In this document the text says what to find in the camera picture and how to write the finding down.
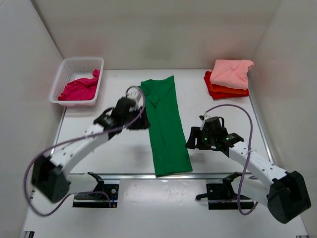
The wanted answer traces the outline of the green t shirt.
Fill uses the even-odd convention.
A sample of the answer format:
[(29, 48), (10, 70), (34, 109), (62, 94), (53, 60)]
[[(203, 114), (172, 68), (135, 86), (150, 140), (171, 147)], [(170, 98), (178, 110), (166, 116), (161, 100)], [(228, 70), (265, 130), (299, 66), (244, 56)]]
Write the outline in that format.
[(146, 98), (156, 176), (191, 172), (193, 168), (185, 148), (186, 139), (179, 115), (174, 76), (164, 80), (143, 81), (139, 88)]

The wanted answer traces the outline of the red t shirt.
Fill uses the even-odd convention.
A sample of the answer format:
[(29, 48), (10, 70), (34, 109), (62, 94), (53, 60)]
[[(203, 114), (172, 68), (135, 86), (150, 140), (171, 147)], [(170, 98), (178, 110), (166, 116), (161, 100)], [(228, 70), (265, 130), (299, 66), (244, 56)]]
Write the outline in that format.
[(248, 97), (249, 96), (249, 90), (247, 89), (247, 92), (245, 94), (228, 94), (228, 93), (215, 93), (210, 90), (210, 77), (211, 77), (211, 71), (206, 71), (204, 75), (204, 81), (206, 84), (206, 87), (208, 89), (209, 95), (214, 99), (214, 100), (219, 100), (219, 99), (227, 99), (227, 98), (241, 98), (241, 97)]

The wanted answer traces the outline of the orange t shirt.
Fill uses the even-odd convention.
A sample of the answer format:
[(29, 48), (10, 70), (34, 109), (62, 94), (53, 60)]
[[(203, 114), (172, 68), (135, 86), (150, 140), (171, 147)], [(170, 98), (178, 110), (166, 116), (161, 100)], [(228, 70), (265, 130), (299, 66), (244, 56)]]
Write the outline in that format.
[(210, 84), (210, 90), (215, 93), (228, 93), (228, 94), (245, 94), (247, 90), (228, 88), (221, 85)]

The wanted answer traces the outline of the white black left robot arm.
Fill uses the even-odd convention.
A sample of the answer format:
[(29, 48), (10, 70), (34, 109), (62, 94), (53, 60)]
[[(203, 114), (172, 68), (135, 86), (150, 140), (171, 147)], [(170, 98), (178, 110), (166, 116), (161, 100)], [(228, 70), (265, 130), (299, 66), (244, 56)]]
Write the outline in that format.
[(123, 129), (148, 129), (146, 111), (139, 106), (141, 96), (126, 96), (114, 108), (105, 110), (84, 132), (84, 139), (69, 142), (50, 156), (41, 156), (33, 166), (31, 183), (51, 203), (69, 194), (88, 192), (92, 197), (103, 193), (103, 181), (93, 172), (72, 174), (72, 169), (99, 146)]

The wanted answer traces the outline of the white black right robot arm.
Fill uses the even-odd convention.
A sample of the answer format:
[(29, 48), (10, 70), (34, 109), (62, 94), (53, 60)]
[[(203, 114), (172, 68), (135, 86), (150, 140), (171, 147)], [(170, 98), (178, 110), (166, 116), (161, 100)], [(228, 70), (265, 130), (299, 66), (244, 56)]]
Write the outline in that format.
[(299, 172), (288, 172), (249, 149), (240, 135), (228, 133), (222, 117), (211, 117), (201, 126), (191, 127), (185, 147), (222, 152), (255, 176), (247, 178), (241, 172), (233, 172), (205, 194), (197, 195), (196, 200), (206, 197), (210, 202), (227, 202), (243, 196), (267, 207), (283, 224), (312, 205), (304, 177)]

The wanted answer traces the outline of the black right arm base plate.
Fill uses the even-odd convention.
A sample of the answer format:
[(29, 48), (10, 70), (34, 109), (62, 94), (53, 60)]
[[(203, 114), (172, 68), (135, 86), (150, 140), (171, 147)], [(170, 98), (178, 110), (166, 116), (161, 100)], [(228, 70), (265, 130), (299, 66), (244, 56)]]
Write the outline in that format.
[(238, 210), (237, 193), (231, 184), (241, 177), (232, 173), (224, 178), (207, 179), (206, 192), (196, 195), (195, 200), (207, 199), (209, 210)]

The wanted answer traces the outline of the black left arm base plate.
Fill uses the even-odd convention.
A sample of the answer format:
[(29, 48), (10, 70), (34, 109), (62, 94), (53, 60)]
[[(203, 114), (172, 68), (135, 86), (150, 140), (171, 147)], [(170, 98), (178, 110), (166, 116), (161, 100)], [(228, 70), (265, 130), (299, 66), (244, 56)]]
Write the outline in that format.
[(118, 204), (119, 180), (105, 180), (97, 188), (97, 193), (79, 193), (74, 195), (73, 208), (115, 209)]

